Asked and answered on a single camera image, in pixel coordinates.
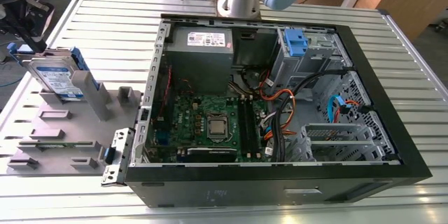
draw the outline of cpu socket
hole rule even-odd
[[[228,116],[224,113],[207,115],[207,137],[212,142],[223,142],[228,138]]]

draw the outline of power supply label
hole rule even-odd
[[[72,73],[67,68],[37,67],[36,70],[47,85],[64,100],[77,101],[84,96],[81,90],[72,84],[69,79]]]
[[[225,47],[225,34],[189,33],[187,45],[203,47]]]

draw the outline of orange wire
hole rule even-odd
[[[284,135],[296,135],[296,132],[293,132],[293,131],[283,131],[283,134]],[[272,138],[272,131],[269,131],[268,133],[267,133],[267,135],[264,136],[264,140],[268,140],[269,138]]]
[[[352,103],[355,105],[359,105],[359,102],[353,101],[353,100],[347,100],[345,103]]]
[[[336,110],[335,121],[333,121],[333,123],[337,123],[337,121],[339,121],[339,114],[340,114],[340,112],[341,112],[341,109],[339,108],[339,109]]]
[[[292,121],[293,110],[295,110],[295,108],[296,108],[296,99],[295,99],[295,95],[293,95],[293,92],[292,92],[289,89],[281,89],[281,90],[279,90],[279,91],[273,94],[273,96],[267,97],[267,96],[263,94],[261,87],[263,87],[263,84],[265,83],[265,80],[267,80],[268,77],[269,77],[269,71],[265,73],[265,75],[267,75],[267,77],[265,77],[264,81],[260,82],[260,84],[259,84],[259,91],[260,91],[260,96],[261,96],[261,98],[263,98],[265,101],[273,101],[275,99],[277,99],[277,97],[279,97],[283,93],[289,93],[289,95],[291,95],[291,99],[292,99],[292,112],[291,112],[291,114],[289,114],[289,117],[288,117],[287,122],[281,125],[281,128],[284,129],[285,127],[288,127],[288,125],[289,125],[289,123],[291,123],[291,121]],[[265,134],[264,138],[267,138],[269,134],[272,134],[272,131],[269,131],[269,132]]]
[[[356,101],[353,101],[353,100],[347,100],[345,103],[359,105],[359,102],[356,102]],[[335,120],[333,120],[333,123],[337,123],[340,113],[341,113],[341,108],[337,108],[337,111],[336,111],[336,113],[335,113]]]

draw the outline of motherboard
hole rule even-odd
[[[171,130],[156,131],[147,147],[151,162],[263,162],[267,103],[252,97],[179,95]]]

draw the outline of metal table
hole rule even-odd
[[[197,0],[72,0],[48,40],[51,48],[77,46],[108,89],[143,91],[160,13],[215,15]],[[375,10],[296,5],[261,7],[264,19],[348,25],[399,111],[433,177],[353,203],[291,207],[148,209],[127,187],[100,187],[100,177],[0,177],[0,220],[32,223],[68,218],[109,223],[447,223],[448,92],[388,16]],[[29,134],[43,100],[27,74],[0,115],[0,154],[13,153]],[[5,167],[7,158],[0,158]]]

